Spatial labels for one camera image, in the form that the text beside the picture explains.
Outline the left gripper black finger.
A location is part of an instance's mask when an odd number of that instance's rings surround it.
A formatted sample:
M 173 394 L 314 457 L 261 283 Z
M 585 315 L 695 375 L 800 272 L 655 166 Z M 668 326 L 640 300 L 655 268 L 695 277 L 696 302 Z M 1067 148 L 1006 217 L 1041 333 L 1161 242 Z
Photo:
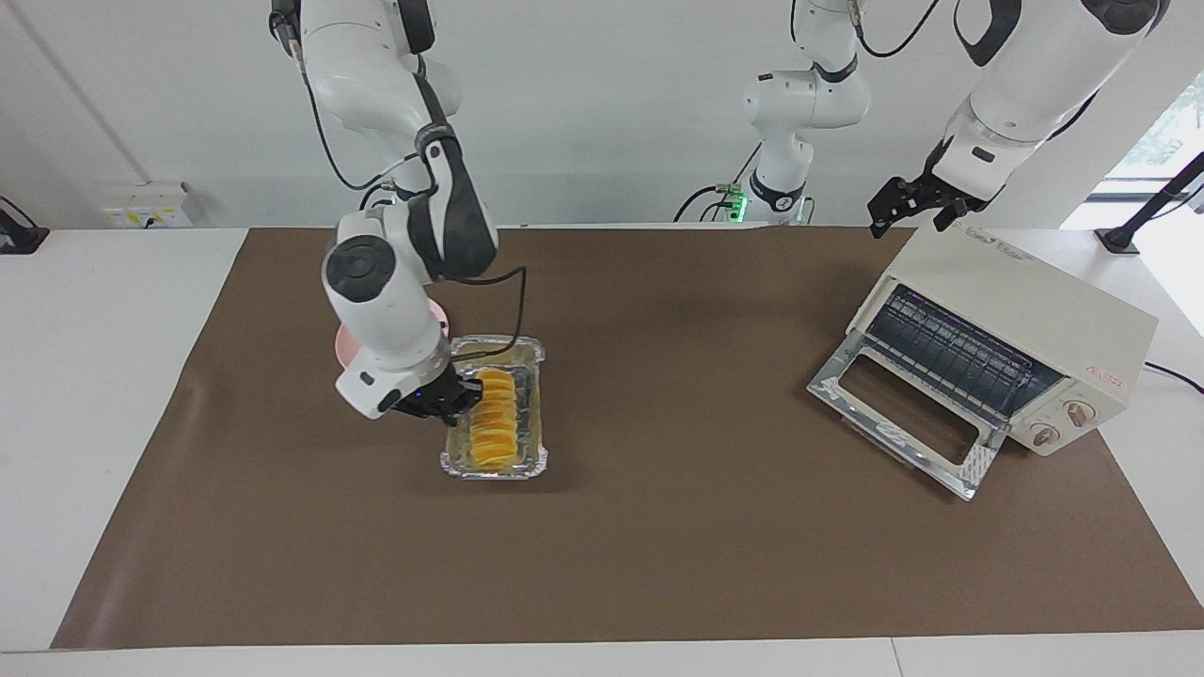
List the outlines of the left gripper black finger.
M 945 232 L 960 218 L 972 212 L 981 212 L 986 207 L 988 207 L 988 201 L 982 201 L 980 198 L 952 198 L 934 214 L 933 226 L 938 232 Z
M 916 181 L 889 179 L 867 202 L 870 234 L 881 239 L 895 223 L 917 214 L 921 184 Z

